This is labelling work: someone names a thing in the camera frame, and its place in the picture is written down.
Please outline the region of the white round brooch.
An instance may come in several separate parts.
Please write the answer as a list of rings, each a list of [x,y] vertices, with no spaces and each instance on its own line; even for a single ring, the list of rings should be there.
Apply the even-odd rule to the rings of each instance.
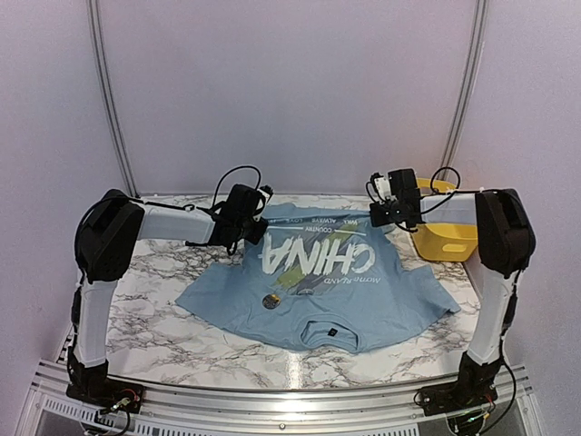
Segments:
[[[281,304],[281,298],[276,294],[267,294],[262,298],[262,306],[267,310],[274,310]]]

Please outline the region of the light blue printed t-shirt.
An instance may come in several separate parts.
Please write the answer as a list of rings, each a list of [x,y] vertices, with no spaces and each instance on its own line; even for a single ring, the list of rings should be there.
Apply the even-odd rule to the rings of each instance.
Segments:
[[[209,324],[294,351],[358,354],[404,342],[459,307],[427,266],[407,270],[361,210],[265,210],[268,228],[238,264],[212,263],[177,299]],[[301,296],[302,288],[317,294]],[[262,298],[276,294],[274,310]]]

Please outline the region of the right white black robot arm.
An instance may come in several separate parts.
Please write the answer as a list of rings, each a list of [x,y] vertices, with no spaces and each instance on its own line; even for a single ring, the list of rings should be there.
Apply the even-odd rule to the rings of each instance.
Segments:
[[[483,268],[480,312],[463,352],[458,377],[419,390],[426,414],[476,407],[496,399],[495,379],[505,366],[504,341],[517,308],[517,286],[536,249],[536,236],[514,189],[459,187],[423,193],[413,169],[374,173],[366,183],[373,226],[394,224],[412,233],[421,224],[474,225]]]

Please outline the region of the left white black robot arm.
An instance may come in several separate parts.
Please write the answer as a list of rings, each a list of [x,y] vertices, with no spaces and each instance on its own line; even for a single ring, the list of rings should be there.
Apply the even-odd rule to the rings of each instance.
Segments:
[[[67,355],[68,397],[102,407],[123,400],[131,410],[141,406],[143,386],[111,379],[106,357],[113,293],[139,241],[181,241],[228,252],[240,241],[257,244],[268,226],[261,215],[272,195],[268,185],[236,184],[226,200],[203,208],[148,202],[112,189],[94,204],[74,237],[79,282],[71,310],[74,338]]]

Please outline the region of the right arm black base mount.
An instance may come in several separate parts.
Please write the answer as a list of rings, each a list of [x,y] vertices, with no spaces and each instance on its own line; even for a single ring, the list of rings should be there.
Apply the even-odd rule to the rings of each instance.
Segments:
[[[447,382],[424,386],[414,395],[414,402],[424,411],[426,416],[476,408],[496,400],[497,390],[496,386],[492,384],[469,391],[456,382]]]

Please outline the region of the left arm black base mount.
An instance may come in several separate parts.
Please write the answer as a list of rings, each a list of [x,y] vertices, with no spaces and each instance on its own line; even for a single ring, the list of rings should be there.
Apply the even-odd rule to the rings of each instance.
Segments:
[[[143,403],[144,387],[141,384],[127,381],[106,379],[104,383],[97,383],[89,388],[80,388],[69,384],[66,389],[68,398],[84,403],[110,409],[117,402],[128,399],[125,409],[130,413],[138,413]]]

